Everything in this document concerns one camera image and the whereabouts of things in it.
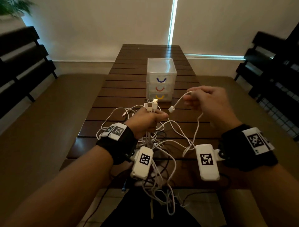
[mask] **yellow smile handle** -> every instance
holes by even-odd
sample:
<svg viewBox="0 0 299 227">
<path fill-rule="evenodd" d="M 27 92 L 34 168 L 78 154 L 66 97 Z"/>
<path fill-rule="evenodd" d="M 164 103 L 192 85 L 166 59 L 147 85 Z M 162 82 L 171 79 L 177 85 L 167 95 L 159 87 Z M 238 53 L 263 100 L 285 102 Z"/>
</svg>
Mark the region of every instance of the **yellow smile handle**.
<svg viewBox="0 0 299 227">
<path fill-rule="evenodd" d="M 159 97 L 156 95 L 156 98 L 157 98 L 157 99 L 163 99 L 163 98 L 164 98 L 164 96 L 162 96 L 161 98 L 159 98 Z"/>
</svg>

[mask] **left hand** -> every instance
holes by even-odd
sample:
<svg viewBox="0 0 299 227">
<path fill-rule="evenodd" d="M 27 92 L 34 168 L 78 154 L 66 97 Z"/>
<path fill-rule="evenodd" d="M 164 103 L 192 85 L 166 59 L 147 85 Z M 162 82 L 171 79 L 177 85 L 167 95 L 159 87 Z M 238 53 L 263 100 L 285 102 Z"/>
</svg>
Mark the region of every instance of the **left hand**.
<svg viewBox="0 0 299 227">
<path fill-rule="evenodd" d="M 125 122 L 125 125 L 132 130 L 134 137 L 138 140 L 143 137 L 147 131 L 154 132 L 157 123 L 166 118 L 168 118 L 168 114 L 161 110 L 156 110 L 155 113 L 151 113 L 142 107 Z"/>
</svg>

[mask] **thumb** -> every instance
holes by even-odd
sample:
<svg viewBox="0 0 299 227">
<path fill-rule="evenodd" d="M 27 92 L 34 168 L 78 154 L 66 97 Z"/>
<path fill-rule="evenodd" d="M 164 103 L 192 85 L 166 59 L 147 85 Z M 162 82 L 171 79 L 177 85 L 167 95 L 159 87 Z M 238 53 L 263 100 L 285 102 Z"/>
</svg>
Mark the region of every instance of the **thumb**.
<svg viewBox="0 0 299 227">
<path fill-rule="evenodd" d="M 199 102 L 202 102 L 205 100 L 205 98 L 210 95 L 209 93 L 204 92 L 201 89 L 198 89 L 196 91 L 193 91 L 191 94 L 192 98 L 197 98 L 199 100 Z"/>
<path fill-rule="evenodd" d="M 153 113 L 154 114 L 154 122 L 160 122 L 166 118 L 168 118 L 168 114 L 165 112 L 162 113 Z"/>
</svg>

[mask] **green leaves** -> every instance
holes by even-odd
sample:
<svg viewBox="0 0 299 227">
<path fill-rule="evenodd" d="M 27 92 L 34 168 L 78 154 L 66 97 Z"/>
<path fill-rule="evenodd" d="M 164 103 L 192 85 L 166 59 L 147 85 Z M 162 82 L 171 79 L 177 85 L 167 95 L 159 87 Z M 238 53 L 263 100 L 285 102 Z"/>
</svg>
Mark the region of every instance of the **green leaves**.
<svg viewBox="0 0 299 227">
<path fill-rule="evenodd" d="M 30 6 L 34 5 L 30 0 L 0 0 L 0 15 L 18 16 L 19 13 L 30 15 Z"/>
</svg>

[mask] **roller blind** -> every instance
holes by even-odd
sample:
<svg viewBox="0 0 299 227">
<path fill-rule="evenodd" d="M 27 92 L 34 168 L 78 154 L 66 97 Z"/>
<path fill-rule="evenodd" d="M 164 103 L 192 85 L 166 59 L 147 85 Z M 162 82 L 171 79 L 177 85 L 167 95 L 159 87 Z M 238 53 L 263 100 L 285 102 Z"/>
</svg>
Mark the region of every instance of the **roller blind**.
<svg viewBox="0 0 299 227">
<path fill-rule="evenodd" d="M 39 0 L 27 25 L 53 60 L 114 61 L 122 44 L 166 45 L 172 0 Z"/>
<path fill-rule="evenodd" d="M 178 0 L 173 45 L 186 54 L 243 56 L 258 31 L 287 38 L 296 0 Z"/>
</svg>

